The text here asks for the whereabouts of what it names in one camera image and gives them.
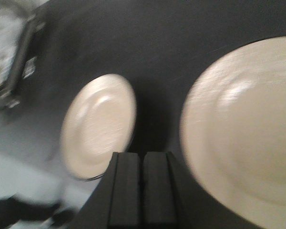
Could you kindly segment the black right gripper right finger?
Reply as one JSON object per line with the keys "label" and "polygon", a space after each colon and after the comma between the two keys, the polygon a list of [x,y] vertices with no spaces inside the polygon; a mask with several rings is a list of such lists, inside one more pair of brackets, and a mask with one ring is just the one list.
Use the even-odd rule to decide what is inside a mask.
{"label": "black right gripper right finger", "polygon": [[143,161],[143,180],[146,229],[197,228],[197,187],[171,153],[148,152]]}

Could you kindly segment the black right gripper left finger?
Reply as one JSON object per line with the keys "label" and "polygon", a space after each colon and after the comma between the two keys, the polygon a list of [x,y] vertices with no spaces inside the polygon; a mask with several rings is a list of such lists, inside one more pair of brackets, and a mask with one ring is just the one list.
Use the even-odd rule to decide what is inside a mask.
{"label": "black right gripper left finger", "polygon": [[79,213],[72,229],[138,229],[140,162],[136,153],[113,153],[106,172]]}

